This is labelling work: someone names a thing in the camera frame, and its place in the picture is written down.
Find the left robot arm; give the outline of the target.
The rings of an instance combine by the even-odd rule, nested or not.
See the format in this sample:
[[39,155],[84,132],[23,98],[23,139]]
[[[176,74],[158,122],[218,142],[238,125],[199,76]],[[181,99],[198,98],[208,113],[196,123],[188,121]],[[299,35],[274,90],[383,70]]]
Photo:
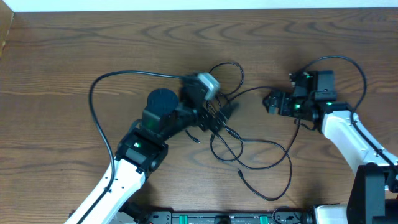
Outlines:
[[147,97],[142,118],[133,122],[111,153],[111,162],[97,186],[70,215],[67,223],[110,223],[120,208],[157,170],[168,154],[167,140],[190,126],[217,134],[225,127],[236,103],[227,103],[216,114],[204,104],[220,88],[209,73],[181,76],[179,94],[165,88]]

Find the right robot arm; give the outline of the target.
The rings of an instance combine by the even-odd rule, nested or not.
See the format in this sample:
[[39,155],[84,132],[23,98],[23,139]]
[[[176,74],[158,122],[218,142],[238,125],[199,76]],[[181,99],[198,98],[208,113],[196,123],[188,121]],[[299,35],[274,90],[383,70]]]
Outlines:
[[333,71],[289,75],[293,92],[271,91],[263,104],[270,114],[310,121],[343,155],[355,175],[346,205],[316,205],[303,223],[397,223],[397,156],[386,151],[345,102],[337,101]]

